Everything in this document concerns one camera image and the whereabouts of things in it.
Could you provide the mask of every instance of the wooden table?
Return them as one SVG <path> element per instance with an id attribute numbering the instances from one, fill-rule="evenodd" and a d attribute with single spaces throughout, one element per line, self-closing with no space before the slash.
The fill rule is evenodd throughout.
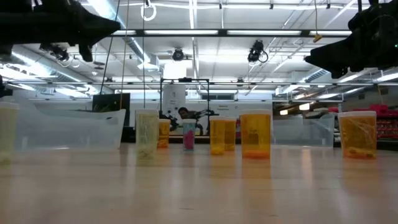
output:
<path id="1" fill-rule="evenodd" d="M 0 167 L 0 223 L 397 223 L 398 153 L 278 147 L 271 162 L 181 145 L 15 153 Z"/>

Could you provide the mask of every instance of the clear plastic cup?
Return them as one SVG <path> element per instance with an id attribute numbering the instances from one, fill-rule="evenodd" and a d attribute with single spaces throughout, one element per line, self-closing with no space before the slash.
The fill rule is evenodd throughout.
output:
<path id="1" fill-rule="evenodd" d="M 195 130 L 196 130 L 195 119 L 183 119 L 183 145 L 185 150 L 193 150 L 195 146 Z"/>
<path id="2" fill-rule="evenodd" d="M 136 146 L 138 159 L 153 159 L 159 138 L 159 112 L 136 110 Z"/>
<path id="3" fill-rule="evenodd" d="M 269 159 L 271 154 L 271 110 L 241 113 L 242 157 Z"/>
<path id="4" fill-rule="evenodd" d="M 376 158 L 376 112 L 351 111 L 338 114 L 343 157 Z"/>
<path id="5" fill-rule="evenodd" d="M 235 150 L 236 118 L 225 118 L 225 151 Z"/>
<path id="6" fill-rule="evenodd" d="M 19 105 L 0 102 L 0 166 L 11 163 Z"/>
<path id="7" fill-rule="evenodd" d="M 169 119 L 159 119 L 158 149 L 167 149 L 169 147 L 170 122 L 171 120 Z"/>
<path id="8" fill-rule="evenodd" d="M 224 116 L 210 117 L 210 154 L 223 155 L 225 150 L 225 119 Z"/>

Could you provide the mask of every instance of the ceiling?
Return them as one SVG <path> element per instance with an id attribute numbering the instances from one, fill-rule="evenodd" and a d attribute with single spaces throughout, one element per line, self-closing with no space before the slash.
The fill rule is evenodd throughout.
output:
<path id="1" fill-rule="evenodd" d="M 91 13 L 98 13 L 90 3 L 95 0 L 81 1 L 82 5 Z M 222 0 L 223 9 L 219 9 L 219 0 L 151 0 L 156 6 L 157 14 L 151 21 L 144 21 L 141 17 L 143 1 L 133 0 L 98 0 L 110 1 L 116 7 L 120 3 L 118 16 L 125 22 L 127 29 L 314 29 L 317 21 L 319 29 L 347 30 L 348 21 L 357 13 L 356 1 L 331 0 L 330 9 L 325 9 L 326 0 L 317 0 L 317 19 L 312 0 L 275 0 L 274 9 L 270 10 L 271 1 L 263 0 Z M 196 10 L 190 10 L 190 1 L 196 5 Z M 150 17 L 152 9 L 145 9 L 145 16 Z M 250 66 L 247 61 L 249 48 L 256 40 L 262 40 L 269 54 L 267 63 Z M 341 39 L 322 38 L 316 44 L 312 38 L 255 38 L 255 37 L 135 37 L 135 41 L 148 55 L 159 58 L 160 67 L 166 63 L 173 63 L 171 52 L 175 48 L 182 48 L 183 52 L 198 60 L 196 66 L 192 60 L 184 60 L 187 66 L 187 76 L 208 78 L 213 82 L 230 82 L 243 78 L 246 82 L 299 82 L 319 68 L 303 61 L 304 56 L 316 47 L 330 44 Z M 70 47 L 68 52 L 75 55 L 75 59 L 67 62 L 56 62 L 49 54 L 39 50 L 39 44 L 23 45 L 22 48 L 30 52 L 30 56 L 37 63 L 45 64 L 48 68 L 62 70 L 63 74 L 72 73 L 79 80 L 87 82 L 93 80 L 102 82 L 104 70 L 96 70 L 97 65 L 84 62 L 78 54 L 78 48 Z M 126 82 L 147 82 L 146 88 L 157 89 L 159 84 L 150 82 L 160 80 L 161 71 L 143 70 L 138 67 L 141 61 L 133 50 L 126 46 L 121 37 L 105 38 L 93 48 L 93 55 L 97 62 L 107 62 L 106 78 L 120 82 L 122 77 Z M 322 82 L 335 82 L 330 76 L 321 79 Z M 129 89 L 142 89 L 143 85 L 125 85 Z M 258 86 L 257 90 L 275 90 L 278 86 Z M 111 86 L 110 91 L 120 89 L 121 86 Z"/>

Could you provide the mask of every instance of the table surface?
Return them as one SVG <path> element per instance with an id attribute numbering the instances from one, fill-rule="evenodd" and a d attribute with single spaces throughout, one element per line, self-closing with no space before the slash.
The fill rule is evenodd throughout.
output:
<path id="1" fill-rule="evenodd" d="M 280 146 L 260 161 L 208 148 L 15 153 L 0 167 L 0 223 L 397 223 L 397 152 Z"/>

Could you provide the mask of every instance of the plastic cup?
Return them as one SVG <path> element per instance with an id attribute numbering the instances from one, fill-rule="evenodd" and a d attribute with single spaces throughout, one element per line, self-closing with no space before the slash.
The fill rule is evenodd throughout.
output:
<path id="1" fill-rule="evenodd" d="M 195 146 L 195 126 L 197 121 L 195 119 L 183 119 L 183 145 L 184 149 L 191 151 Z"/>
<path id="2" fill-rule="evenodd" d="M 138 159 L 153 159 L 159 137 L 159 112 L 136 110 L 136 146 Z"/>
<path id="3" fill-rule="evenodd" d="M 235 150 L 236 118 L 225 118 L 225 151 Z"/>
<path id="4" fill-rule="evenodd" d="M 225 150 L 225 119 L 224 116 L 210 117 L 210 154 L 223 155 Z"/>
<path id="5" fill-rule="evenodd" d="M 376 158 L 376 112 L 351 111 L 338 114 L 343 157 Z"/>
<path id="6" fill-rule="evenodd" d="M 271 110 L 241 113 L 242 157 L 269 159 L 271 154 Z"/>
<path id="7" fill-rule="evenodd" d="M 19 105 L 0 102 L 0 165 L 11 163 Z"/>
<path id="8" fill-rule="evenodd" d="M 167 149 L 169 147 L 170 122 L 171 120 L 169 119 L 159 119 L 158 149 Z"/>

